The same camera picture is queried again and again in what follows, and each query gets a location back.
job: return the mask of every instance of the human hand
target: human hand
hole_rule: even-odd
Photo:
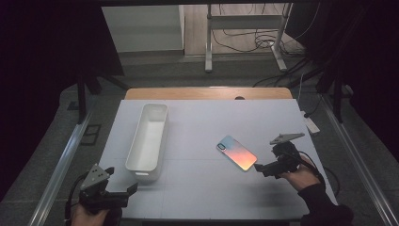
[[[302,160],[313,166],[313,163],[306,158],[305,156],[300,156]],[[297,191],[302,190],[305,187],[320,184],[319,179],[313,174],[313,172],[304,166],[303,164],[299,165],[299,169],[295,172],[283,172],[279,175],[282,178],[285,178]]]
[[[72,217],[72,226],[102,226],[108,211],[101,210],[93,215],[83,205],[78,204]]]

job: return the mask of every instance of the wall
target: wall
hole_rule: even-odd
[[[104,7],[118,53],[183,50],[180,6]]]

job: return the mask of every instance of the smartphone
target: smartphone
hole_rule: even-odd
[[[216,148],[242,170],[247,171],[256,162],[255,154],[246,149],[240,142],[231,136],[226,136],[216,145]]]

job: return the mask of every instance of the gradient phone case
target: gradient phone case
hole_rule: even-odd
[[[231,136],[226,136],[216,145],[216,148],[247,171],[257,160],[256,156]]]

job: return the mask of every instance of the white plastic container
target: white plastic container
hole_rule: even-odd
[[[151,182],[160,176],[167,136],[168,107],[144,105],[125,164],[138,181]]]

